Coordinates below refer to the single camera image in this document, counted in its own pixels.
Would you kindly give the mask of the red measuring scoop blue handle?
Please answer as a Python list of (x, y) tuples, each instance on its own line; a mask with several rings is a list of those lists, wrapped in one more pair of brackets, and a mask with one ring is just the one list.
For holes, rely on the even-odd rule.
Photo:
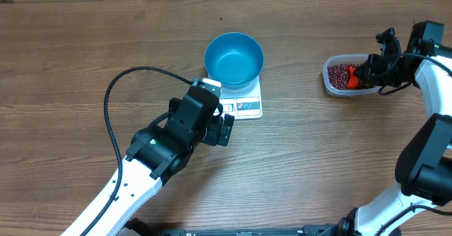
[(348, 90), (354, 90), (359, 87), (359, 79), (355, 76), (356, 68), (354, 66), (347, 66), (346, 71), (349, 73), (350, 77), (347, 82), (346, 88)]

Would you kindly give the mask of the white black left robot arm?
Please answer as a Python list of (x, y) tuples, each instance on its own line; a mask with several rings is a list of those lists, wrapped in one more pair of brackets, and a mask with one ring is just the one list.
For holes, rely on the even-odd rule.
[(222, 113), (217, 81), (193, 84), (168, 112), (138, 131), (111, 181), (64, 231), (65, 235), (117, 235), (129, 218), (186, 167), (194, 148), (226, 146), (234, 118)]

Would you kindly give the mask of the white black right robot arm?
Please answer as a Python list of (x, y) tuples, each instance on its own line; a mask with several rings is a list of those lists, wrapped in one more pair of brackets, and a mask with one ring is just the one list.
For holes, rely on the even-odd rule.
[(395, 93), (410, 85), (424, 98), (427, 121), (401, 152), (395, 182), (372, 202), (354, 208), (326, 235), (400, 235), (400, 226), (429, 211), (450, 216), (442, 206), (451, 202), (451, 48), (441, 41), (444, 24), (425, 20), (413, 25), (402, 50), (393, 28), (376, 34), (380, 54), (371, 54), (349, 70), (352, 87), (360, 83), (387, 86)]

